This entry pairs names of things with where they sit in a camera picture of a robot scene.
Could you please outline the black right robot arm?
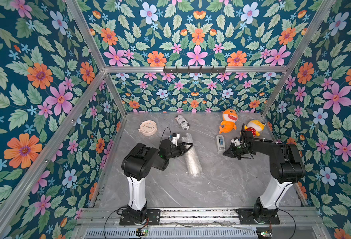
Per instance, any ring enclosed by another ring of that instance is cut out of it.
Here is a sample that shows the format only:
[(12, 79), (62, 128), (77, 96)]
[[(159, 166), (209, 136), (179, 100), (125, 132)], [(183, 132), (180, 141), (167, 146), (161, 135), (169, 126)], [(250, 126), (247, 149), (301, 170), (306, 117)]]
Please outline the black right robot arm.
[(304, 163), (296, 145), (260, 138), (255, 128), (245, 124), (242, 125), (240, 137), (231, 141), (223, 155), (241, 160), (244, 155), (255, 156), (257, 153), (269, 156), (272, 179), (252, 209), (237, 209), (236, 212), (242, 225), (280, 224), (280, 201), (288, 189), (305, 176)]

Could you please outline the white tape dispenser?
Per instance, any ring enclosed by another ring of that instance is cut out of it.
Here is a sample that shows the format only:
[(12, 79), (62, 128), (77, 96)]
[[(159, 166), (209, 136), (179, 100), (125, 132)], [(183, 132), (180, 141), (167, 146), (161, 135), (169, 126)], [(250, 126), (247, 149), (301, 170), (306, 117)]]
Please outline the white tape dispenser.
[(226, 147), (225, 147), (225, 140), (224, 140), (223, 135), (219, 134), (216, 136), (216, 146), (217, 146), (218, 153), (225, 152)]

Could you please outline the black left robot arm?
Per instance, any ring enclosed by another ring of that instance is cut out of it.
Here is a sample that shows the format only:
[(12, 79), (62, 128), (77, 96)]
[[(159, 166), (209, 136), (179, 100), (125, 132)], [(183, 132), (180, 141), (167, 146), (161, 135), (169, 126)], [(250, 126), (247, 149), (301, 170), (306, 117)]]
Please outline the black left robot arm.
[(121, 168), (129, 184), (129, 202), (124, 218), (140, 225), (148, 221), (147, 199), (145, 195), (146, 177), (152, 168), (164, 171), (170, 159), (185, 155), (193, 149), (193, 143), (172, 143), (169, 139), (161, 141), (158, 148), (138, 143), (124, 158)]

